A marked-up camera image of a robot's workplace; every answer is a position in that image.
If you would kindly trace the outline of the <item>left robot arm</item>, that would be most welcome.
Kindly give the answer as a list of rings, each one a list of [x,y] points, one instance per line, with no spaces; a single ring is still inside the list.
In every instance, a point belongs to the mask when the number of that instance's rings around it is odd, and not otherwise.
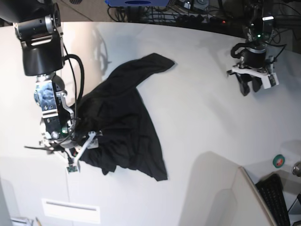
[[[227,71],[235,75],[240,92],[247,96],[250,90],[258,92],[261,88],[269,89],[279,84],[274,71],[277,58],[268,56],[274,28],[272,0],[245,0],[244,27],[245,42],[232,47],[230,55],[238,62]]]

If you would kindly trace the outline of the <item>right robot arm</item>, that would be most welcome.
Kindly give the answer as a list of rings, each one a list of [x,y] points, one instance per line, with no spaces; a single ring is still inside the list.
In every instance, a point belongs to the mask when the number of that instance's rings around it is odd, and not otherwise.
[[[81,59],[68,54],[64,47],[58,4],[52,0],[2,0],[0,17],[14,26],[22,48],[24,74],[37,78],[34,99],[42,111],[43,135],[39,149],[51,153],[69,149],[78,157],[75,137],[85,73]],[[68,106],[64,82],[56,72],[71,59],[79,64],[80,86],[74,87],[75,102]]]

